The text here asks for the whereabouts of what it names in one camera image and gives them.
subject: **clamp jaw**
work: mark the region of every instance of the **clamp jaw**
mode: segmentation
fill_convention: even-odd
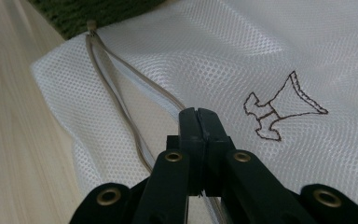
[[[293,193],[255,154],[234,147],[216,113],[188,108],[147,179],[132,189],[97,187],[71,224],[183,224],[188,196],[200,195],[221,197],[227,223],[358,223],[358,205],[344,194],[320,184]]]

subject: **black outline drawing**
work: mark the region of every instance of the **black outline drawing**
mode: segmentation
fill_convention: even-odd
[[[303,100],[305,103],[307,103],[308,105],[310,105],[312,108],[315,109],[315,111],[313,112],[306,112],[306,113],[301,113],[301,114],[294,114],[294,115],[289,115],[289,116],[286,116],[286,117],[281,117],[278,112],[276,111],[276,109],[272,106],[271,102],[273,100],[275,100],[278,95],[281,93],[281,91],[284,89],[284,87],[287,85],[287,83],[290,81],[290,83],[292,84],[292,87],[294,88],[294,90],[296,91],[296,95],[301,99]],[[259,107],[259,108],[262,108],[262,107],[266,107],[268,106],[268,108],[270,108],[270,112],[268,112],[267,114],[264,114],[263,116],[257,116],[256,113],[253,113],[252,111],[248,111],[248,102],[249,100],[254,97],[255,98],[255,103],[254,105]],[[265,104],[263,105],[260,105],[260,100],[257,98],[257,96],[255,95],[255,93],[252,91],[249,96],[246,98],[246,101],[245,103],[243,104],[243,109],[245,110],[245,113],[246,115],[253,115],[255,116],[255,119],[257,120],[258,124],[259,124],[259,128],[255,129],[255,132],[257,133],[257,135],[263,139],[268,139],[268,140],[274,140],[274,141],[282,141],[282,137],[280,135],[280,133],[278,132],[278,130],[272,128],[272,126],[280,121],[280,120],[283,120],[283,119],[288,119],[288,118],[291,118],[291,117],[298,117],[298,116],[303,116],[303,115],[308,115],[308,114],[317,114],[317,115],[327,115],[328,114],[328,111],[326,109],[324,109],[323,107],[321,107],[318,103],[316,103],[314,100],[310,99],[309,96],[303,92],[301,90],[301,87],[300,87],[300,84],[298,82],[298,78],[297,78],[297,74],[296,74],[296,71],[293,71],[289,77],[285,80],[283,86],[278,90],[278,92],[275,94],[275,96],[269,100],[268,102],[266,102]],[[268,127],[268,130],[270,132],[274,132],[276,133],[276,138],[271,138],[271,137],[267,137],[267,136],[263,136],[260,131],[263,130],[263,126],[262,126],[262,119],[265,119],[267,117],[272,117],[272,116],[275,116],[276,119],[273,120],[269,127]]]

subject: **green carpet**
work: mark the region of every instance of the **green carpet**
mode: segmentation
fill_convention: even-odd
[[[145,13],[165,0],[28,0],[65,39]]]

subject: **wooden floor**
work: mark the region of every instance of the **wooden floor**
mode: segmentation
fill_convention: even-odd
[[[25,0],[0,0],[0,224],[68,223],[81,203],[72,141],[29,69],[62,42]]]

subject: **mesh laundry bag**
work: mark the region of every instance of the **mesh laundry bag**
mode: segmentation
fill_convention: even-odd
[[[287,188],[321,183],[358,203],[358,1],[183,0],[98,34],[116,55],[95,52],[99,64],[113,64],[102,69],[112,85],[96,72],[85,35],[32,67],[74,138],[84,194],[148,176],[121,101],[149,163],[177,134],[180,108],[139,72],[186,107],[215,111],[236,147]],[[190,223],[218,222],[208,203],[191,200]]]

